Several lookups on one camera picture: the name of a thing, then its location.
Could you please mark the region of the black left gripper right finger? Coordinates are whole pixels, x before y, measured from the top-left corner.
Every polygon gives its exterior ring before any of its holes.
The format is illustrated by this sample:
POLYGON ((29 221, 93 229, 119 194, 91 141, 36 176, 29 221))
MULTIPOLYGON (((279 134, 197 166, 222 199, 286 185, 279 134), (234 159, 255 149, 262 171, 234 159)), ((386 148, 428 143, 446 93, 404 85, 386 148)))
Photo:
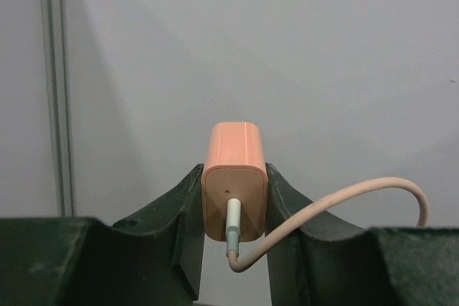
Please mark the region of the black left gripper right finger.
POLYGON ((323 212, 268 252, 274 305, 456 305, 456 228, 363 229, 323 212))

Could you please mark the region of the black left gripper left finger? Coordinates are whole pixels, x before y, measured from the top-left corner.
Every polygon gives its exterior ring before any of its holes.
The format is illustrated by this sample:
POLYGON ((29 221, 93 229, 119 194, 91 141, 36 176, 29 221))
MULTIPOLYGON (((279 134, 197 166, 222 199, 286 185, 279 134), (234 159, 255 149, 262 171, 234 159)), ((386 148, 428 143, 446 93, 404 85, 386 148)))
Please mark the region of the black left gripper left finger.
POLYGON ((197 165, 170 191, 106 225, 92 217, 3 218, 3 305, 191 305, 204 249, 197 165))

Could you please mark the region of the pink USB charger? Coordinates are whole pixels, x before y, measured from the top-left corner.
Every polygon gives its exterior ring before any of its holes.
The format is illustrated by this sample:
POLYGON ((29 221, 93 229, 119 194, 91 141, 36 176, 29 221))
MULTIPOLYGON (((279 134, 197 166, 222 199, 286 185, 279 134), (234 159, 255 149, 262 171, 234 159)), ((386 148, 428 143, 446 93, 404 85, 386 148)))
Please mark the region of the pink USB charger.
POLYGON ((268 173, 259 128, 223 122, 212 128, 201 179, 206 235, 225 240, 227 202, 241 203, 240 239, 252 242, 265 231, 268 173))

